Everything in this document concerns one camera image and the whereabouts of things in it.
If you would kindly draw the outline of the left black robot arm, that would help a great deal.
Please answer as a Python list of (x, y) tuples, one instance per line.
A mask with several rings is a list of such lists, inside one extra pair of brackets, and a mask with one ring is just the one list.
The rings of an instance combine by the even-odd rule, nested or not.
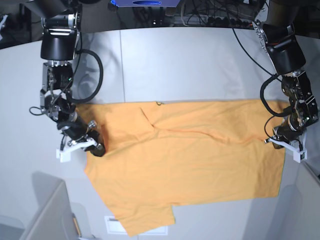
[[(295, 141), (299, 150), (304, 146), (300, 140), (307, 127), (319, 120), (319, 108), (311, 89), (304, 66), (305, 55), (297, 41), (294, 20), (300, 8), (315, 4), (314, 0), (271, 0), (267, 19), (257, 21), (255, 29), (264, 42), (276, 73), (260, 88), (260, 100), (273, 116), (283, 118), (281, 125), (273, 128), (269, 141), (274, 148), (283, 148)], [(265, 89), (276, 78), (281, 77), (281, 90), (289, 98), (289, 106), (282, 112), (274, 111), (265, 99)]]

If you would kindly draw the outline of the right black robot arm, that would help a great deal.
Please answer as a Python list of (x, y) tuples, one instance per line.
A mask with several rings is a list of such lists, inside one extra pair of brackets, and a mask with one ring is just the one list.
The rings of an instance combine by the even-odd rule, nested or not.
[[(41, 115), (46, 115), (63, 134), (59, 157), (67, 151), (82, 149), (102, 157), (106, 148), (97, 124), (89, 123), (76, 111), (77, 104), (91, 101), (100, 91), (104, 69), (100, 57), (92, 50), (82, 48), (81, 19), (83, 8), (79, 0), (28, 0), (24, 5), (41, 18), (42, 44), (40, 57), (43, 64), (40, 89)], [(72, 86), (77, 72), (72, 60), (82, 54), (92, 56), (98, 64), (99, 79), (96, 89), (88, 97), (73, 97)]]

